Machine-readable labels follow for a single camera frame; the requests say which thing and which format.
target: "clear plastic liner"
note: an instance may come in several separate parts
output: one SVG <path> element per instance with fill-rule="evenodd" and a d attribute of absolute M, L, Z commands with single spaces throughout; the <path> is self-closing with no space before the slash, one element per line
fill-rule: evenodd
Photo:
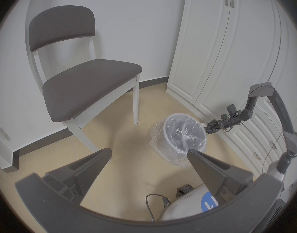
<path fill-rule="evenodd" d="M 205 126 L 188 114 L 172 114 L 154 126 L 150 145 L 171 164 L 187 167 L 190 165 L 187 159 L 189 149 L 200 152 L 206 149 Z"/>

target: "white wall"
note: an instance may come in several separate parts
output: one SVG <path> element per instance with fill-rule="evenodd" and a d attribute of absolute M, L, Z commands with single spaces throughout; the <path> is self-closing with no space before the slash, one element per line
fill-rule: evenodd
<path fill-rule="evenodd" d="M 168 76 L 177 44 L 185 0 L 31 0 L 27 27 L 39 12 L 60 5 L 79 5 L 95 15 L 97 58 L 143 67 L 140 80 Z M 90 60 L 88 40 L 72 39 L 41 49 L 46 73 L 53 76 Z"/>
<path fill-rule="evenodd" d="M 0 156 L 10 164 L 13 151 L 64 128 L 51 121 L 27 58 L 25 18 L 29 2 L 19 0 L 0 25 L 0 126 L 8 135 L 0 140 Z"/>

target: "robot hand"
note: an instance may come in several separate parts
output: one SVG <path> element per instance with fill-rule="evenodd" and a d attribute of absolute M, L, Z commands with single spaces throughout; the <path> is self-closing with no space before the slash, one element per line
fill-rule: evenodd
<path fill-rule="evenodd" d="M 205 128 L 207 134 L 213 134 L 218 132 L 220 129 L 212 129 L 214 126 L 218 125 L 218 121 L 213 119 L 211 122 L 209 122 Z"/>

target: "beige floor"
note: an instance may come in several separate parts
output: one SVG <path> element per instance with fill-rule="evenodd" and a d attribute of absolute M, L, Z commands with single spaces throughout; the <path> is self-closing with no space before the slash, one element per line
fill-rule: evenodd
<path fill-rule="evenodd" d="M 191 166 L 180 168 L 172 165 L 149 145 L 152 127 L 173 113 L 188 113 L 197 118 L 166 93 L 166 83 L 163 83 L 140 90 L 137 126 L 133 124 L 132 92 L 129 92 L 84 127 L 84 133 L 96 146 L 112 149 L 112 160 L 97 177 L 81 206 L 113 217 L 150 221 L 145 204 L 147 194 L 162 194 L 173 201 L 179 186 L 202 184 Z M 248 169 L 217 135 L 208 135 L 206 153 Z M 0 169 L 0 186 L 5 197 L 32 230 L 45 232 L 24 206 L 14 183 L 33 172 L 43 176 L 89 154 L 91 150 L 71 136 L 20 157 L 20 170 L 17 172 L 7 174 Z M 161 198 L 151 196 L 149 204 L 158 217 L 163 209 Z"/>

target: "white wardrobe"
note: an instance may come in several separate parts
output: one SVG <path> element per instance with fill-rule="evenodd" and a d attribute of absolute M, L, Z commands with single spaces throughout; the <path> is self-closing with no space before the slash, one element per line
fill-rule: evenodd
<path fill-rule="evenodd" d="M 276 0 L 185 0 L 167 92 L 204 122 L 219 119 L 232 103 L 242 110 L 250 86 L 271 81 L 297 132 L 297 30 Z M 259 98 L 251 120 L 219 135 L 256 177 L 282 132 L 267 98 Z M 286 151 L 281 135 L 268 165 Z M 285 187 L 297 180 L 297 158 Z"/>

